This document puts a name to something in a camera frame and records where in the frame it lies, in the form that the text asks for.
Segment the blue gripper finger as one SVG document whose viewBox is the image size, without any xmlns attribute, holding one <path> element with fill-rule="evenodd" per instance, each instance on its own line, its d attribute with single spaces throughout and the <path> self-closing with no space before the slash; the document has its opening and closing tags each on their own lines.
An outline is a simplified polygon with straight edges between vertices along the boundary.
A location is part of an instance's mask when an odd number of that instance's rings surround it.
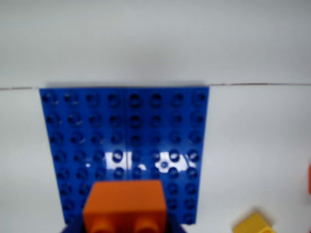
<svg viewBox="0 0 311 233">
<path fill-rule="evenodd" d="M 175 215 L 167 215 L 166 233 L 186 233 Z"/>
<path fill-rule="evenodd" d="M 78 216 L 71 223 L 69 223 L 61 233 L 85 233 L 85 226 L 82 216 Z"/>
</svg>

